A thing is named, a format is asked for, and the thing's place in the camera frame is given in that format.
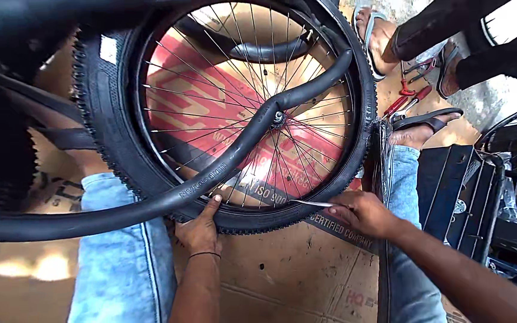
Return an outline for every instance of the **bicycle wheel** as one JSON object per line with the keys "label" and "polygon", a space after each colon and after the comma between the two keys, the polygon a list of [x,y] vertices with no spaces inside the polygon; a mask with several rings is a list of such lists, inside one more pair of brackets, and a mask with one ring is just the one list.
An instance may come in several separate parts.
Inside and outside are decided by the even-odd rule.
{"label": "bicycle wheel", "polygon": [[[154,11],[138,28],[100,33],[83,26],[74,77],[87,126],[115,173],[143,198],[164,194],[219,158],[255,111],[276,93],[317,77],[337,59],[338,37],[353,48],[346,75],[317,98],[279,113],[245,160],[205,196],[170,214],[195,218],[223,195],[223,233],[258,233],[296,223],[345,189],[363,160],[375,85],[368,61],[340,12],[326,1],[203,1]],[[213,30],[185,34],[185,17]],[[217,41],[214,33],[222,35]],[[290,46],[308,44],[297,57]],[[250,45],[271,48],[249,58]],[[284,44],[277,57],[277,47]]]}
{"label": "bicycle wheel", "polygon": [[[517,22],[511,23],[511,12],[517,9],[517,0],[512,0],[482,18],[479,24],[465,31],[466,41],[472,53],[485,51],[493,46],[505,44],[517,37]],[[517,78],[517,66],[504,75]]]}

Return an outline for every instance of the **blue jeans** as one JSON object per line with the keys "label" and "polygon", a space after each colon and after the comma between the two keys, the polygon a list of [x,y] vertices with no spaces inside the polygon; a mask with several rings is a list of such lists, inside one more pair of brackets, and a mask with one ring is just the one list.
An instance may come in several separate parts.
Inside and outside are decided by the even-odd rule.
{"label": "blue jeans", "polygon": [[[418,192],[416,181],[420,151],[406,146],[393,146],[390,158],[390,200],[386,207],[399,218],[419,229]],[[396,246],[387,244],[390,322],[446,322],[440,290],[424,272]]]}
{"label": "blue jeans", "polygon": [[[418,150],[394,146],[388,208],[420,228]],[[133,203],[111,173],[82,180],[83,210]],[[440,291],[400,250],[391,248],[392,321],[446,322]],[[171,242],[161,218],[81,238],[69,322],[167,322],[176,290]]]}
{"label": "blue jeans", "polygon": [[[136,202],[112,173],[83,178],[84,211]],[[171,313],[177,282],[162,218],[81,238],[68,322],[159,323]]]}

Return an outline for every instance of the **black wristband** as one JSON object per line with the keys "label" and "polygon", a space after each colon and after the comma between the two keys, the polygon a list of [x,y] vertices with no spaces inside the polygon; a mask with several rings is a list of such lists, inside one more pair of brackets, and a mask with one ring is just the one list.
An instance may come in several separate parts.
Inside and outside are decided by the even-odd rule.
{"label": "black wristband", "polygon": [[207,252],[195,253],[194,255],[191,255],[189,257],[189,259],[191,259],[191,257],[196,256],[196,255],[204,255],[205,253],[210,253],[211,255],[215,255],[215,256],[219,257],[219,259],[221,258],[221,255],[219,255],[218,253],[207,251]]}

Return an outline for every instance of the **foot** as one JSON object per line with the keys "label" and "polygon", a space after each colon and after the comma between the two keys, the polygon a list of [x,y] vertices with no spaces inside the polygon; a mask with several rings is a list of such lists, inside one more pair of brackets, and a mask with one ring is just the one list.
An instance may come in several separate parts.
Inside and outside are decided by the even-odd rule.
{"label": "foot", "polygon": [[[448,42],[442,49],[442,55],[444,55],[444,59],[446,59],[450,53],[456,48],[456,45],[453,42]],[[457,53],[456,56],[449,62],[445,61],[446,64],[446,73],[441,75],[442,83],[440,84],[440,94],[443,97],[448,98],[452,94],[459,91],[460,86],[458,85],[458,78],[456,77],[456,66],[458,62],[463,60],[462,55]]]}
{"label": "foot", "polygon": [[[448,123],[452,120],[460,118],[460,113],[449,113],[438,115],[436,119]],[[411,147],[416,150],[422,150],[422,146],[430,137],[434,135],[434,130],[430,126],[421,124],[405,130],[394,131],[390,136],[389,143],[391,145],[400,145]]]}
{"label": "foot", "polygon": [[[356,28],[358,28],[358,33],[363,40],[364,35],[366,35],[368,21],[370,20],[370,12],[370,8],[362,8],[355,17]],[[395,31],[396,25],[392,22],[380,18],[375,19],[372,34],[370,35],[368,50],[370,51],[370,54],[372,54],[372,60],[374,61],[376,69],[382,75],[389,73],[399,63],[398,60],[394,60],[394,63],[388,63],[384,60],[385,56],[394,56],[394,54],[391,53],[388,42],[390,41],[390,38],[392,38],[392,35],[394,35]]]}

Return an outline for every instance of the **hand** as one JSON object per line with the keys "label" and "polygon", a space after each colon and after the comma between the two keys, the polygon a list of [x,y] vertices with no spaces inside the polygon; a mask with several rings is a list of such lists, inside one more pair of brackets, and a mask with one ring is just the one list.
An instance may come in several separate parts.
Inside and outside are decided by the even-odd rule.
{"label": "hand", "polygon": [[215,221],[212,220],[221,205],[221,199],[220,195],[215,195],[196,219],[186,223],[176,223],[175,235],[190,255],[200,252],[221,254],[222,245],[218,240]]}
{"label": "hand", "polygon": [[376,195],[363,191],[344,192],[329,202],[344,206],[333,206],[325,212],[339,216],[352,228],[369,236],[389,239],[398,227],[399,218],[394,216]]}

